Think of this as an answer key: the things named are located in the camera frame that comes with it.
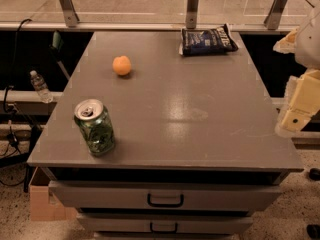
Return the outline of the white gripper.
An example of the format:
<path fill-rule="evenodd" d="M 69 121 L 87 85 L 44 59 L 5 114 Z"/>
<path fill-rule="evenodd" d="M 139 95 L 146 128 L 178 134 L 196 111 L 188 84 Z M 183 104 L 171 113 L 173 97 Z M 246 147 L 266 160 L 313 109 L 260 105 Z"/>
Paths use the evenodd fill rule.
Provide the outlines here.
<path fill-rule="evenodd" d="M 299 29 L 293 29 L 273 46 L 273 50 L 295 53 L 297 63 L 307 69 L 300 77 L 290 76 L 285 89 L 275 132 L 293 137 L 320 111 L 320 5 L 313 8 Z"/>

